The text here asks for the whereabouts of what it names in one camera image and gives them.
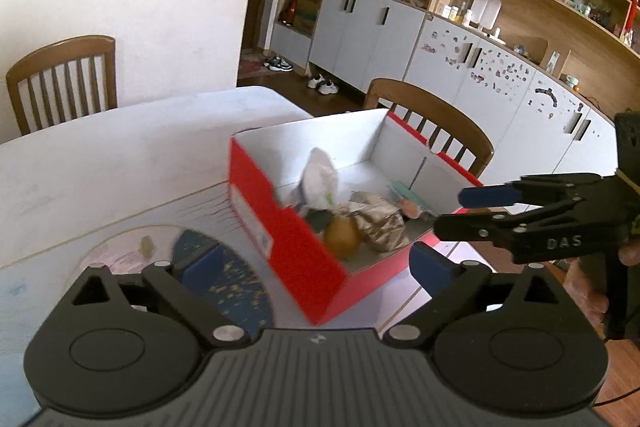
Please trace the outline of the person's hand on gripper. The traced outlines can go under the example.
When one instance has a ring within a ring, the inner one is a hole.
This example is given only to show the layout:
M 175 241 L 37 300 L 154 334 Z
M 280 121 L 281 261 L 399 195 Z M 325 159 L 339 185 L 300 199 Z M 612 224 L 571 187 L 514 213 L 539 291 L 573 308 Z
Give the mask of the person's hand on gripper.
M 639 263 L 639 237 L 635 237 L 627 242 L 618 253 L 620 262 L 627 267 L 633 267 Z M 608 311 L 608 297 L 603 291 L 598 291 L 592 280 L 582 272 L 579 260 L 570 259 L 570 269 L 568 269 L 563 283 L 567 294 L 572 297 L 587 320 L 593 326 L 600 326 L 603 323 L 605 312 Z

